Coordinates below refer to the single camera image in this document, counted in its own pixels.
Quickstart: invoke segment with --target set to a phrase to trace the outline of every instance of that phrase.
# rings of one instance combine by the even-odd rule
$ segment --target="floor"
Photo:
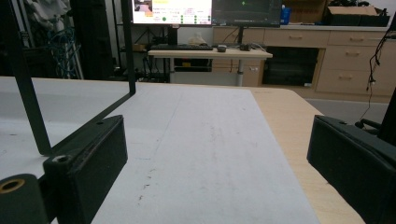
[[[348,124],[359,121],[365,111],[369,108],[368,102],[334,101],[305,99],[323,115],[335,119],[340,119]],[[364,114],[364,119],[369,119],[378,123],[382,122],[387,111],[388,104],[370,103],[370,108]]]

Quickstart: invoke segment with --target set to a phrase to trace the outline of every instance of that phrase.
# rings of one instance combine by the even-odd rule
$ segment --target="black metal frame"
[[[94,118],[89,120],[87,123],[85,123],[80,129],[90,123],[103,119],[111,111],[116,109],[119,105],[121,105],[123,102],[128,100],[136,93],[129,5],[131,5],[130,1],[121,0],[129,92],[125,96],[121,97],[118,101],[113,103],[111,106],[106,108],[104,111],[100,112]],[[25,107],[26,114],[32,128],[32,132],[35,137],[38,151],[41,155],[52,155],[56,151],[56,149],[59,148],[63,143],[61,142],[55,147],[50,146],[50,140],[48,137],[46,126],[40,111],[37,97],[35,95],[35,87],[33,85],[33,81],[31,79],[25,58],[23,56],[22,46],[17,28],[18,25],[15,21],[15,15],[12,8],[11,0],[0,1],[0,26],[2,27],[2,32],[0,33],[0,36],[4,39],[4,43],[6,45],[6,51],[8,53],[12,73],[17,81],[18,88],[20,90],[23,105]],[[76,130],[74,133],[70,134],[64,140],[66,140],[67,138],[71,138],[78,133],[79,129]]]

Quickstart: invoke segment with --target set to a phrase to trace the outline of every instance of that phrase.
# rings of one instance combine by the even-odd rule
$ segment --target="desk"
[[[265,60],[272,58],[272,54],[264,52],[260,49],[251,51],[242,51],[239,49],[227,49],[226,52],[220,53],[216,49],[213,50],[150,50],[148,55],[156,58],[170,59],[170,82],[175,83],[175,58],[190,59],[236,59],[239,60],[236,86],[242,86],[244,75],[245,60]]]
[[[35,149],[27,119],[16,113],[23,110],[16,84],[11,78],[0,78],[0,102],[7,105],[0,108],[0,178],[19,173],[41,176],[45,158]],[[105,108],[128,91],[127,83],[120,82],[34,79],[34,83],[39,103],[50,109],[49,113],[43,109],[43,114],[52,144],[94,115],[90,108]],[[73,90],[63,88],[64,83]],[[93,223],[363,223],[306,161],[313,116],[319,112],[294,92],[142,83],[136,87],[136,95],[113,112],[125,117],[129,160]],[[70,114],[69,103],[78,116]],[[81,105],[90,106],[81,113]],[[57,113],[63,116],[54,117]],[[265,134],[269,130],[274,136]],[[173,141],[175,136],[180,141]],[[228,153],[227,148],[235,145],[244,150]],[[263,153],[256,147],[274,151]],[[222,151],[207,154],[214,148]],[[268,169],[268,164],[283,175],[272,175],[277,170]],[[264,182],[282,184],[266,189],[261,174],[268,177]],[[272,194],[276,200],[262,200]]]

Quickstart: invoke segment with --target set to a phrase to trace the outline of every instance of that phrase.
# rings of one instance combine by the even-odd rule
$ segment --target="bright monitor screen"
[[[212,25],[279,27],[282,0],[213,0]]]
[[[211,25],[212,0],[133,0],[132,23]]]

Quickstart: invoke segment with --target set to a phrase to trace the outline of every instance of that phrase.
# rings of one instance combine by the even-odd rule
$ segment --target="desk leg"
[[[239,60],[238,73],[236,77],[236,86],[242,86],[242,81],[244,79],[244,61]]]
[[[175,83],[175,59],[170,58],[169,63],[170,63],[169,82]]]

